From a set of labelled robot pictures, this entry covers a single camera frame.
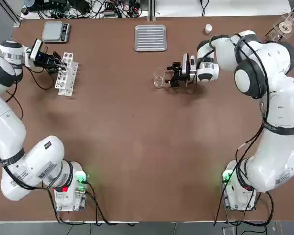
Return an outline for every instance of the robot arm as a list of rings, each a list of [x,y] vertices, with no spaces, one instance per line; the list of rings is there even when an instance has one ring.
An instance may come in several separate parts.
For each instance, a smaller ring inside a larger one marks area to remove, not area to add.
[[[18,50],[21,54],[19,44],[10,43],[14,45],[13,51]],[[9,60],[14,62],[11,65],[0,52],[0,95],[22,75],[18,63],[24,57],[15,55],[6,54],[10,57]],[[39,59],[32,61],[40,65]],[[64,146],[61,140],[55,136],[48,136],[25,153],[23,149],[25,136],[24,125],[0,97],[0,165],[3,168],[1,190],[4,196],[18,201],[33,189],[40,189],[37,185],[43,181],[47,185],[46,189],[50,187],[55,189],[55,200],[59,211],[78,211],[84,207],[86,196],[81,182],[86,181],[86,175],[77,162],[63,160]]]
[[[66,63],[61,56],[55,51],[53,55],[48,55],[40,51],[43,42],[36,39],[32,47],[25,47],[17,42],[6,40],[1,43],[0,49],[3,56],[13,69],[17,80],[22,78],[22,66],[28,68],[42,67],[48,70],[48,73],[58,73],[59,70],[65,70]]]
[[[254,190],[272,190],[294,176],[294,78],[286,76],[294,66],[294,49],[285,42],[262,44],[252,31],[233,37],[213,37],[200,46],[198,61],[209,48],[214,50],[218,65],[234,72],[238,90],[261,98],[262,115],[267,116],[263,118],[264,130],[255,155],[239,163],[225,191],[228,207],[244,211],[251,197],[253,208]],[[209,60],[203,62],[215,65]],[[203,76],[212,78],[214,75],[213,70],[204,71],[201,66],[197,69],[198,81],[202,81]],[[235,165],[236,161],[231,161],[223,176],[228,176]]]

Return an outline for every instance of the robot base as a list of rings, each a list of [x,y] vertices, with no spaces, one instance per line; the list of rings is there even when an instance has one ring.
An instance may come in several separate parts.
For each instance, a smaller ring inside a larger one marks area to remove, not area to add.
[[[243,188],[238,182],[236,172],[234,172],[231,179],[228,180],[235,166],[236,161],[230,161],[222,174],[222,191],[226,185],[226,182],[229,181],[223,195],[226,215],[228,211],[245,211],[246,209],[247,211],[251,211],[254,209],[256,191],[253,193],[252,191],[248,191]]]
[[[87,175],[77,162],[71,162],[73,167],[73,178],[69,187],[62,192],[54,191],[56,207],[58,211],[84,211],[86,208],[86,184]]]

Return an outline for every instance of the gray floor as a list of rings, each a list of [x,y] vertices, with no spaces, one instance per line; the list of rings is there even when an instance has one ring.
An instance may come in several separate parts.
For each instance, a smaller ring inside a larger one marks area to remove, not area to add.
[[[219,223],[213,227],[212,223],[177,223],[175,235],[222,235],[222,228],[228,225]],[[175,223],[139,223],[135,227],[127,224],[115,226],[102,225],[92,227],[92,235],[173,235]],[[268,225],[268,235],[294,235],[294,222],[281,222],[282,232],[278,233],[275,222]],[[0,235],[66,235],[69,225],[57,223],[27,223],[27,224],[0,224]],[[253,228],[249,225],[240,225],[238,234],[244,230],[262,231],[262,228]],[[90,225],[75,226],[70,235],[88,235]]]

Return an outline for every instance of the green indicator light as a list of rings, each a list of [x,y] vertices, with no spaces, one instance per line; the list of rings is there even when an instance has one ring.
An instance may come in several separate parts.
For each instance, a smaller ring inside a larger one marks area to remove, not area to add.
[[[232,174],[232,170],[226,170],[224,173],[223,173],[223,181],[225,183],[227,183],[230,179],[230,175]]]

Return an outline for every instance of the black strap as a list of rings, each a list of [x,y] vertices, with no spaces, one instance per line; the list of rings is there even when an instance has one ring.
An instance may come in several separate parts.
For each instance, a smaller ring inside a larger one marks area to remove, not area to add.
[[[254,187],[252,185],[249,185],[247,184],[244,179],[242,178],[242,175],[241,175],[241,164],[242,162],[240,162],[240,164],[237,166],[236,168],[236,176],[237,176],[237,180],[239,182],[239,184],[247,191],[253,191],[254,190]]]
[[[65,160],[65,161],[68,163],[69,168],[70,168],[69,176],[68,176],[66,182],[62,186],[54,187],[54,190],[56,190],[57,192],[62,192],[63,187],[69,187],[72,183],[73,173],[74,173],[73,166],[69,161],[67,161],[67,160]]]
[[[0,161],[0,165],[2,167],[5,167],[5,166],[9,166],[9,165],[12,165],[14,163],[16,163],[22,156],[24,156],[25,154],[25,151],[24,149],[22,148],[17,154],[15,154],[13,157],[10,157],[8,159],[4,159],[4,160],[1,160]]]
[[[271,124],[267,123],[264,119],[262,122],[262,126],[266,128],[267,130],[270,130],[273,133],[283,135],[283,136],[291,136],[294,135],[294,127],[292,128],[284,128],[281,126],[272,126]]]

